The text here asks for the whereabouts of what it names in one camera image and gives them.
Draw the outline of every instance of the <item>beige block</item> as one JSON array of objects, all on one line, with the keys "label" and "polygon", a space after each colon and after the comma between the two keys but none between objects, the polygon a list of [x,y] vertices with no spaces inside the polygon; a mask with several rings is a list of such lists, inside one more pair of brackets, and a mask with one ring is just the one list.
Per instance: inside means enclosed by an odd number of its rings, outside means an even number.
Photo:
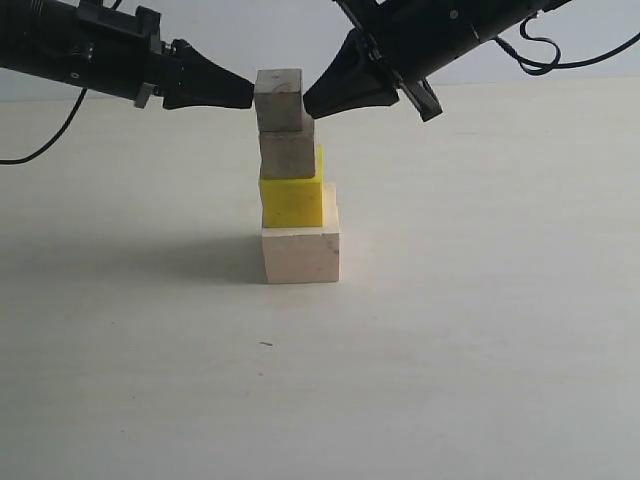
[{"label": "beige block", "polygon": [[254,104],[261,132],[302,130],[302,70],[260,70]]},{"label": "beige block", "polygon": [[262,229],[262,249],[270,284],[340,280],[340,218],[336,186],[325,184],[324,188],[324,226]]},{"label": "beige block", "polygon": [[260,154],[260,177],[265,180],[315,177],[315,121],[305,114],[299,132],[260,132]]}]

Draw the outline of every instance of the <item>black cable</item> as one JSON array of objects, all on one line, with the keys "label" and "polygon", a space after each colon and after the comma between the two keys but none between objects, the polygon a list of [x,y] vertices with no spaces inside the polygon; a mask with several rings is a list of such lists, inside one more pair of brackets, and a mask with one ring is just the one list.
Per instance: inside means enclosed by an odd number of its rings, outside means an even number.
[{"label": "black cable", "polygon": [[[520,64],[520,68],[522,68],[522,70],[524,70],[524,72],[529,75],[541,76],[541,75],[546,75],[547,73],[550,73],[553,70],[570,70],[574,68],[589,67],[591,65],[604,62],[605,60],[609,60],[610,58],[615,57],[616,55],[624,52],[625,50],[631,48],[636,43],[640,42],[640,33],[638,33],[629,41],[623,43],[617,48],[614,48],[610,52],[604,53],[594,58],[590,58],[588,60],[582,60],[579,62],[561,63],[560,58],[562,56],[562,51],[560,50],[560,47],[553,40],[549,38],[533,38],[527,32],[527,25],[534,18],[536,18],[536,15],[533,15],[527,18],[524,22],[522,22],[522,24],[520,25],[520,35],[526,40],[539,41],[539,42],[544,42],[544,43],[553,45],[556,48],[556,57],[552,62],[549,62],[549,63],[536,62],[529,58],[523,57],[506,40],[500,37],[496,37],[494,39],[495,42],[507,53],[507,55],[515,59]],[[535,67],[537,70],[530,69],[527,67]]]},{"label": "black cable", "polygon": [[[122,0],[116,0],[113,6],[111,7],[111,9],[117,10],[118,7],[120,7],[121,3],[122,3]],[[29,156],[26,156],[24,158],[18,158],[15,160],[0,160],[0,165],[24,165],[25,163],[29,163],[32,160],[35,160],[36,158],[44,154],[47,150],[49,150],[51,147],[53,147],[69,129],[69,127],[71,126],[71,123],[73,123],[73,120],[76,118],[76,114],[78,113],[78,110],[80,110],[80,107],[82,106],[82,102],[84,102],[84,99],[87,96],[87,92],[88,90],[86,88],[83,88],[80,91],[80,95],[78,95],[78,99],[76,100],[76,103],[71,109],[71,113],[69,113],[69,116],[65,120],[60,130],[58,130],[56,134],[53,137],[51,137],[51,140],[49,140],[41,148],[39,148]]]}]

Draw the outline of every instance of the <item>wooden block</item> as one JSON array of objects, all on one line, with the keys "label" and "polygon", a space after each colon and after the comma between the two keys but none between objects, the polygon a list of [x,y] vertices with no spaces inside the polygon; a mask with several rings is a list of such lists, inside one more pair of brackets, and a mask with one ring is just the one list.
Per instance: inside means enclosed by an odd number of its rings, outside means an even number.
[{"label": "wooden block", "polygon": [[264,179],[315,177],[315,121],[305,114],[299,132],[260,132],[260,154],[260,176]]},{"label": "wooden block", "polygon": [[334,184],[324,186],[322,227],[263,228],[262,249],[270,284],[340,280],[340,218]]},{"label": "wooden block", "polygon": [[263,225],[268,228],[319,227],[323,221],[323,152],[313,178],[260,178]]},{"label": "wooden block", "polygon": [[254,103],[261,132],[302,130],[302,70],[260,70]]}]

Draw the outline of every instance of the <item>white table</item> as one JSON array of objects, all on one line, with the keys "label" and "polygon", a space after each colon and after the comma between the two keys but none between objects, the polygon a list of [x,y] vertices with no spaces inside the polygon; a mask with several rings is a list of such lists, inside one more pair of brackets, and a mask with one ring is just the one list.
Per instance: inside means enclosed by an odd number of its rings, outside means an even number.
[{"label": "white table", "polygon": [[0,478],[637,479],[640,79],[439,94],[318,123],[337,285],[262,284],[252,112],[95,100],[2,168]]}]

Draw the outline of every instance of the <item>white wall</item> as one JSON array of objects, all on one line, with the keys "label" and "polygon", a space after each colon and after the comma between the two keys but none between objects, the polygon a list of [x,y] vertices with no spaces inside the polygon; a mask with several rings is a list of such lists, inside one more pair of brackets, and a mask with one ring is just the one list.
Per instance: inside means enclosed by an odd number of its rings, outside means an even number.
[{"label": "white wall", "polygon": [[[331,0],[124,0],[122,9],[133,12],[140,3],[163,13],[165,40],[185,38],[212,60],[252,80],[261,68],[302,67],[310,85],[327,67],[350,28]],[[639,18],[637,0],[573,0],[542,16],[532,31],[556,39],[565,59],[577,60],[626,41],[637,33]],[[552,53],[545,46],[529,46],[518,40],[516,29],[506,38],[523,53],[539,59]],[[640,75],[640,47],[600,66],[554,73],[548,78],[632,75]],[[490,43],[431,80],[450,84],[532,79]],[[68,86],[0,71],[0,101],[71,98],[75,94],[76,89]]]}]

